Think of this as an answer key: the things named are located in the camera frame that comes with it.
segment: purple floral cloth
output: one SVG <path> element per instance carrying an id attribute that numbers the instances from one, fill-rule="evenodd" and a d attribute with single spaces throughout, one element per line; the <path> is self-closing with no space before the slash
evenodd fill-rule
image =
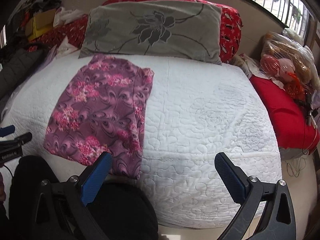
<path id="1" fill-rule="evenodd" d="M 153 76 L 128 60 L 95 55 L 60 96 L 44 148 L 86 166 L 107 151 L 113 156 L 110 173 L 138 179 Z"/>

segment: quilted stitching pattern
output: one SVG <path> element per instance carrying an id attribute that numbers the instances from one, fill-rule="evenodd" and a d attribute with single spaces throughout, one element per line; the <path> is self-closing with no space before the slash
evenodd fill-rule
<path id="1" fill-rule="evenodd" d="M 84 167 L 46 153 L 42 142 L 60 94 L 91 59 L 76 59 L 78 53 L 35 74 L 2 123 L 16 125 L 19 134 L 31 130 L 34 139 L 24 145 L 24 153 L 41 154 L 60 180 L 80 174 Z M 172 57 L 117 57 L 155 72 L 137 185 L 155 207 L 160 223 L 214 228 L 230 222 L 239 205 L 233 203 L 214 168 L 220 151 L 247 175 L 266 182 L 281 178 L 268 113 L 241 69 Z"/>

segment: red bedsheet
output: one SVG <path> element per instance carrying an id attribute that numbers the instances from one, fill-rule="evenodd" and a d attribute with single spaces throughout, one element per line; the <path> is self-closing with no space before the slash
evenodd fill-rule
<path id="1" fill-rule="evenodd" d="M 320 139 L 319 132 L 306 124 L 293 99 L 269 79 L 252 76 L 250 82 L 269 113 L 278 146 L 313 151 Z"/>

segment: cardboard box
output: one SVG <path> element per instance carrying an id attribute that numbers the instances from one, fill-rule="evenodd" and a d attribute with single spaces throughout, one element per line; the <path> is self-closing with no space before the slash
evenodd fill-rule
<path id="1" fill-rule="evenodd" d="M 51 9 L 43 13 L 38 13 L 28 21 L 26 24 L 25 35 L 28 37 L 29 41 L 32 41 L 53 29 L 55 13 L 56 9 Z"/>

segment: folded fabric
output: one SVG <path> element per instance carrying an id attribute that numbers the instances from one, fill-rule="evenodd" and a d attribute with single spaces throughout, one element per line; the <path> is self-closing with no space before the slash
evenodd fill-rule
<path id="1" fill-rule="evenodd" d="M 44 148 L 87 166 L 107 151 L 113 156 L 110 173 L 138 179 L 153 75 L 128 60 L 95 55 L 60 96 Z"/>
<path id="2" fill-rule="evenodd" d="M 302 110 L 293 99 L 269 79 L 253 75 L 250 82 L 268 111 L 278 146 L 312 151 L 319 142 L 319 133 L 306 124 Z"/>

